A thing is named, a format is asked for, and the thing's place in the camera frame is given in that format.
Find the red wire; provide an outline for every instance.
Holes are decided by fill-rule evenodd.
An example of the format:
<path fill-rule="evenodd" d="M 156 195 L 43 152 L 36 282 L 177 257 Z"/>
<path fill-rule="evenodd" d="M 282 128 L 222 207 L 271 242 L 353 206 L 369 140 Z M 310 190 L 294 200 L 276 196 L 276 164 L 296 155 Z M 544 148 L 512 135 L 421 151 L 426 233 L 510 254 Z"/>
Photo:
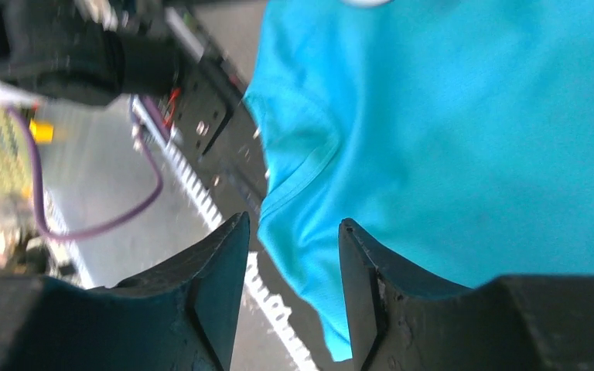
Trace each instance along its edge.
<path fill-rule="evenodd" d="M 173 89 L 172 93 L 169 95 L 169 115 L 167 118 L 162 122 L 162 125 L 166 128 L 172 127 L 172 120 L 174 119 L 174 111 L 176 110 L 176 98 L 179 97 L 181 94 L 180 89 Z"/>

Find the bolt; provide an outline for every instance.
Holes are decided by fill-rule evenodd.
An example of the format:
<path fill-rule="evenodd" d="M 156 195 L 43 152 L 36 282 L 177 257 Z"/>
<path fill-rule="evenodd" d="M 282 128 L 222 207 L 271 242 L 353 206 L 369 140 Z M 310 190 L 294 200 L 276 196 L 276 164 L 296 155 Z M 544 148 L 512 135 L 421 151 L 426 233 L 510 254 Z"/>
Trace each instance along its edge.
<path fill-rule="evenodd" d="M 198 135 L 206 135 L 206 133 L 208 132 L 208 124 L 206 124 L 203 121 L 199 121 L 199 124 L 197 124 L 196 126 L 196 133 Z"/>

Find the turquoise fabric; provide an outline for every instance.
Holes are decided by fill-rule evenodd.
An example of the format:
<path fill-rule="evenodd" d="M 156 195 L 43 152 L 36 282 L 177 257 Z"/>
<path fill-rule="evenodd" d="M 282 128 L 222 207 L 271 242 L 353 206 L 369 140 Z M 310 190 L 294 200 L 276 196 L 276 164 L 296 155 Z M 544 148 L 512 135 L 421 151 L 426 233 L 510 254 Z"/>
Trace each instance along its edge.
<path fill-rule="evenodd" d="M 337 230 L 425 269 L 594 274 L 594 0 L 271 1 L 258 236 L 351 357 Z"/>

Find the yellow component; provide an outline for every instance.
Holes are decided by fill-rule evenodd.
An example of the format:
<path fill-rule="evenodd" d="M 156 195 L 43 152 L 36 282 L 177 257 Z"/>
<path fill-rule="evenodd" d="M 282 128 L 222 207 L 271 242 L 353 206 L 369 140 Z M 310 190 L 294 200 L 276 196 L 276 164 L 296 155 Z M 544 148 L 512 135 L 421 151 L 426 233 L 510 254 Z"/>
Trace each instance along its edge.
<path fill-rule="evenodd" d="M 32 186 L 27 185 L 22 189 L 22 197 L 24 199 L 31 199 L 32 198 Z"/>
<path fill-rule="evenodd" d="M 29 128 L 36 143 L 48 144 L 53 140 L 53 125 L 50 123 L 31 120 Z"/>

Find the black plastic part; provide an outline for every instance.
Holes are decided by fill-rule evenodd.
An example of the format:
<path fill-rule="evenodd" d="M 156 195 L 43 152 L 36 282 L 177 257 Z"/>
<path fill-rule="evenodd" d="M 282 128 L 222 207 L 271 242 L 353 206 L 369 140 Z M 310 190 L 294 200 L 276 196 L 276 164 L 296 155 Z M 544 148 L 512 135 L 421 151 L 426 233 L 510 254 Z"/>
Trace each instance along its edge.
<path fill-rule="evenodd" d="M 226 370 L 249 218 L 114 288 L 0 277 L 0 369 Z"/>
<path fill-rule="evenodd" d="M 171 45 L 84 20 L 73 0 L 0 0 L 0 81 L 19 89 L 106 106 L 167 94 L 185 66 Z"/>
<path fill-rule="evenodd" d="M 72 263 L 64 264 L 58 267 L 58 272 L 61 276 L 67 277 L 77 274 L 76 267 Z"/>
<path fill-rule="evenodd" d="M 109 32 L 121 45 L 121 92 L 161 97 L 174 88 L 191 68 L 189 60 L 171 43 Z"/>
<path fill-rule="evenodd" d="M 340 226 L 357 370 L 594 370 L 594 277 L 506 276 L 470 290 Z"/>

